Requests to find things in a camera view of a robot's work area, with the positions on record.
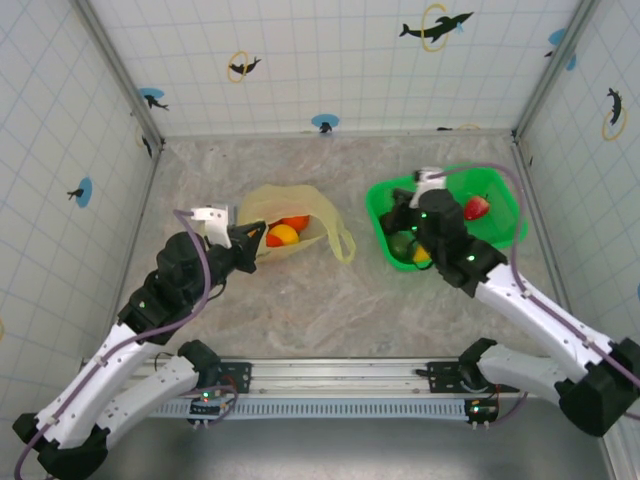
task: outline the yellow ring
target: yellow ring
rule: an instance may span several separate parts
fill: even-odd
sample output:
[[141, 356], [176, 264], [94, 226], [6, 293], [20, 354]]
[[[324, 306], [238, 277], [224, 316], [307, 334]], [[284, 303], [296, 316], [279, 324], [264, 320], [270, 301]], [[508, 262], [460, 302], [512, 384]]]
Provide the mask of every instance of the yellow ring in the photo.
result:
[[627, 115], [627, 109], [624, 107], [620, 107], [620, 110], [622, 111], [622, 113], [624, 113], [624, 120], [622, 120], [622, 127], [620, 127], [620, 131], [616, 133], [613, 137], [607, 137], [607, 133], [606, 133], [607, 122], [613, 116], [613, 112], [609, 111], [609, 113], [607, 113], [604, 116], [604, 121], [602, 122], [602, 138], [604, 138], [607, 142], [613, 142], [614, 140], [617, 140], [618, 137], [622, 135], [622, 132], [624, 132], [624, 129], [627, 128], [627, 120], [629, 120], [629, 115]]
[[142, 148], [144, 146], [144, 143], [142, 143], [142, 128], [140, 128], [140, 125], [138, 125], [136, 127], [136, 145], [138, 145], [139, 148]]
[[[239, 79], [234, 80], [233, 78], [231, 78], [231, 64], [240, 55], [244, 56], [244, 69], [242, 70], [242, 76]], [[229, 65], [227, 65], [227, 78], [231, 83], [240, 83], [247, 75], [247, 68], [249, 68], [249, 54], [244, 50], [240, 50], [239, 52], [236, 52], [233, 57], [231, 57], [231, 60], [229, 60]]]
[[425, 52], [431, 52], [431, 53], [442, 50], [447, 45], [447, 40], [449, 40], [449, 34], [447, 33], [444, 36], [444, 42], [442, 42], [442, 45], [440, 45], [438, 48], [428, 47], [427, 44], [424, 43], [424, 21], [426, 20], [429, 12], [434, 8], [439, 8], [444, 13], [447, 13], [447, 9], [444, 8], [443, 5], [441, 5], [440, 3], [434, 3], [433, 5], [429, 5], [427, 9], [424, 11], [424, 14], [422, 15], [422, 23], [420, 24], [420, 38], [422, 39], [422, 48], [424, 48]]

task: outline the yellow fruit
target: yellow fruit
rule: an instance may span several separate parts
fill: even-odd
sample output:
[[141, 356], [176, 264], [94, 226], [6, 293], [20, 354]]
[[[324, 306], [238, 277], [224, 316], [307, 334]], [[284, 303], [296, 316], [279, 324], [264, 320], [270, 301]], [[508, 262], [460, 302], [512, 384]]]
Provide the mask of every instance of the yellow fruit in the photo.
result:
[[294, 228], [289, 225], [276, 225], [269, 233], [274, 237], [278, 237], [282, 240], [283, 245], [294, 245], [300, 241], [300, 237], [298, 237], [298, 232], [295, 231]]
[[422, 248], [422, 245], [418, 245], [418, 248], [416, 248], [416, 253], [413, 254], [413, 263], [423, 263], [430, 258], [431, 257], [426, 252], [426, 250]]

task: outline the white tiled wall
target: white tiled wall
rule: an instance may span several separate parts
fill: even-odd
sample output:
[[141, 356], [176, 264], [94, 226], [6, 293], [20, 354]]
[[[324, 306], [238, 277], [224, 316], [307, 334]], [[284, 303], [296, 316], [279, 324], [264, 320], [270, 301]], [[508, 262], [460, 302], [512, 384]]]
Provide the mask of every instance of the white tiled wall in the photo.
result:
[[[68, 0], [0, 2], [0, 478], [37, 411], [95, 351], [151, 172]], [[90, 177], [86, 208], [67, 191]], [[26, 472], [40, 472], [30, 464]]]
[[[513, 128], [578, 0], [440, 2], [473, 15], [435, 53], [399, 37], [403, 23], [420, 29], [425, 0], [92, 4], [137, 85], [164, 92], [170, 111], [151, 112], [172, 136], [317, 131], [321, 113], [340, 118], [337, 131]], [[444, 15], [430, 12], [425, 28]], [[238, 51], [261, 62], [232, 83]]]
[[[574, 311], [615, 340], [640, 343], [639, 45], [640, 2], [604, 0], [580, 40], [581, 61], [563, 73], [526, 140]], [[609, 88], [626, 114], [605, 125], [605, 137], [620, 134], [606, 141]]]

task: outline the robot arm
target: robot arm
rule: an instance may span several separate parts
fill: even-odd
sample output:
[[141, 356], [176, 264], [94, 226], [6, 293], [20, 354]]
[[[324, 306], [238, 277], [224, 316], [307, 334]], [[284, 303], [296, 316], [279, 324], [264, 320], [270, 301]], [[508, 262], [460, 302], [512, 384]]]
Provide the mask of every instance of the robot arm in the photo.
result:
[[[264, 222], [229, 227], [227, 208], [196, 209], [191, 216], [205, 222], [206, 239], [196, 239], [208, 247], [205, 257], [213, 279], [211, 288], [224, 284], [233, 270], [255, 271]], [[196, 340], [183, 345], [155, 375], [114, 398], [136, 369], [162, 350], [180, 326], [176, 324], [191, 313], [203, 294], [208, 294], [202, 261], [186, 232], [169, 238], [156, 261], [158, 268], [131, 295], [117, 324], [78, 376], [51, 404], [38, 413], [22, 414], [13, 425], [25, 443], [38, 439], [33, 445], [39, 452], [38, 461], [56, 478], [87, 478], [104, 461], [108, 449], [158, 406], [196, 387], [216, 385], [220, 360]], [[144, 333], [149, 334], [147, 338], [132, 341]], [[107, 352], [119, 345], [124, 346], [108, 357]], [[61, 405], [67, 408], [56, 413]]]
[[[640, 390], [603, 355], [637, 376], [640, 346], [630, 339], [616, 344], [523, 279], [502, 253], [467, 232], [462, 207], [443, 183], [433, 184], [431, 176], [430, 170], [416, 172], [418, 190], [411, 204], [417, 207], [396, 209], [408, 218], [388, 219], [388, 224], [416, 226], [417, 241], [430, 253], [445, 281], [502, 313], [535, 338], [551, 357], [531, 357], [483, 339], [460, 357], [461, 368], [467, 370], [464, 376], [531, 391], [557, 402], [584, 432], [604, 435], [640, 396]], [[426, 178], [432, 183], [427, 185]], [[410, 197], [397, 198], [409, 202]]]

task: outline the gray surface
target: gray surface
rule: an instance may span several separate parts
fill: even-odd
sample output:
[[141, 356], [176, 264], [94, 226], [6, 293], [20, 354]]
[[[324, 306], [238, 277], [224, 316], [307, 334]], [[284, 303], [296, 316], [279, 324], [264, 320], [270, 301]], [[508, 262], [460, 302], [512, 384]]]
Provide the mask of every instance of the gray surface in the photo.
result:
[[145, 420], [93, 480], [606, 480], [602, 443], [529, 402], [485, 432], [416, 420]]
[[[124, 298], [155, 268], [180, 230], [173, 208], [228, 201], [263, 185], [311, 184], [342, 213], [357, 244], [343, 265], [326, 240], [253, 275], [235, 273], [226, 293], [177, 332], [168, 350], [199, 338], [220, 355], [266, 357], [457, 356], [479, 337], [538, 353], [502, 316], [445, 284], [435, 270], [401, 273], [375, 240], [367, 190], [416, 168], [462, 161], [513, 167], [505, 134], [403, 137], [231, 138], [169, 142], [141, 226]], [[543, 292], [550, 279], [534, 232], [519, 267]]]

